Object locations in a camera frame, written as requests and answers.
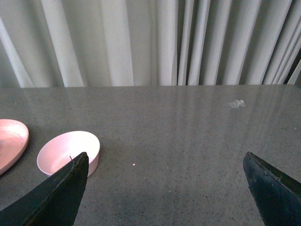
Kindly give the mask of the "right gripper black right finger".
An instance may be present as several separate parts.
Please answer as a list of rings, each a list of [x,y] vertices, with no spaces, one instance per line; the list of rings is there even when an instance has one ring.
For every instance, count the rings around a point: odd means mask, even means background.
[[[301,184],[252,152],[243,169],[250,192],[266,226],[301,224]]]

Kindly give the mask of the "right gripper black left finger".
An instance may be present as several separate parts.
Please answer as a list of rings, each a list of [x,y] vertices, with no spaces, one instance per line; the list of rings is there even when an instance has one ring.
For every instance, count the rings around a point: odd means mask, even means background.
[[[82,152],[0,212],[2,226],[72,226],[86,188],[89,158]]]

